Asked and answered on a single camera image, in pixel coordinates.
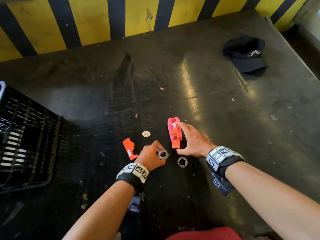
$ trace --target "yellow and black striped wall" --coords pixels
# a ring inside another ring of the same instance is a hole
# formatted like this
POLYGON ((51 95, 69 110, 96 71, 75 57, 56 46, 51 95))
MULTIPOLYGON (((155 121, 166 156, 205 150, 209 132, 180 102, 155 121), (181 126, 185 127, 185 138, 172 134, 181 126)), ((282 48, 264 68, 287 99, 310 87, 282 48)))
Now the yellow and black striped wall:
POLYGON ((255 8, 284 31, 306 0, 29 0, 0 4, 0 61, 255 8))

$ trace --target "black table surface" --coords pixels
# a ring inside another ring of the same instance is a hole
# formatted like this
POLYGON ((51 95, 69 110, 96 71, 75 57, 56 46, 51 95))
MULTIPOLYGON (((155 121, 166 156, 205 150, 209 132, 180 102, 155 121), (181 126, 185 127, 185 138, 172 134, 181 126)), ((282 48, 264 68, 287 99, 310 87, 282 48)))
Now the black table surface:
MULTIPOLYGON (((61 239, 81 206, 88 209, 130 163, 124 139, 136 154, 154 140, 170 149, 170 117, 320 202, 319 81, 254 11, 3 62, 0 70, 7 85, 64 118, 51 182, 0 195, 0 239, 61 239), (222 55, 226 41, 244 34, 266 41, 269 68, 253 80, 222 55)), ((271 231, 236 190, 219 193, 205 159, 188 158, 182 169, 177 158, 172 151, 150 173, 143 209, 126 216, 122 239, 218 226, 240 236, 271 231)))

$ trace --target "plastic crate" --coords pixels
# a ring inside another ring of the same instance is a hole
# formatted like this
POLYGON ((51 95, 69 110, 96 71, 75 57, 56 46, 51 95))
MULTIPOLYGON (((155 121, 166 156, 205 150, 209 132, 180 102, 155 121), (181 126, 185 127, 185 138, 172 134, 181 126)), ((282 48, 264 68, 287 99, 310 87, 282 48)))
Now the plastic crate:
POLYGON ((61 117, 0 81, 0 194, 52 178, 61 117))

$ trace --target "hand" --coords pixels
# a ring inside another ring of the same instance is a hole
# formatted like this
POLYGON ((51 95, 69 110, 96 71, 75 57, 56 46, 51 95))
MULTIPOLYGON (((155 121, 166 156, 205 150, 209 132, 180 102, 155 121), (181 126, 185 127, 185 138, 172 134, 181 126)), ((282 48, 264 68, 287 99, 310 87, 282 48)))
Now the hand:
POLYGON ((176 149, 179 155, 193 156, 193 157, 207 157, 207 154, 214 148, 219 146, 214 145, 203 134, 200 133, 192 125, 175 121, 181 126, 181 129, 186 136, 187 146, 185 149, 176 149))
POLYGON ((145 166, 146 169, 150 172, 160 166, 166 164, 166 160, 160 160, 157 155, 157 151, 163 149, 163 146, 159 141, 154 141, 151 145, 145 145, 137 157, 135 163, 140 163, 145 166))

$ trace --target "black baseball cap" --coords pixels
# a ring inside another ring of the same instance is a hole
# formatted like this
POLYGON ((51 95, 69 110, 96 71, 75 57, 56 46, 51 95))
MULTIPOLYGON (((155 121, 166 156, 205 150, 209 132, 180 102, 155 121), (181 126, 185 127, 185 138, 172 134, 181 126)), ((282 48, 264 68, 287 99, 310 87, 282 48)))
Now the black baseball cap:
POLYGON ((240 72, 248 73, 268 67, 262 58, 264 46, 264 40, 244 35, 229 40, 222 52, 240 72))

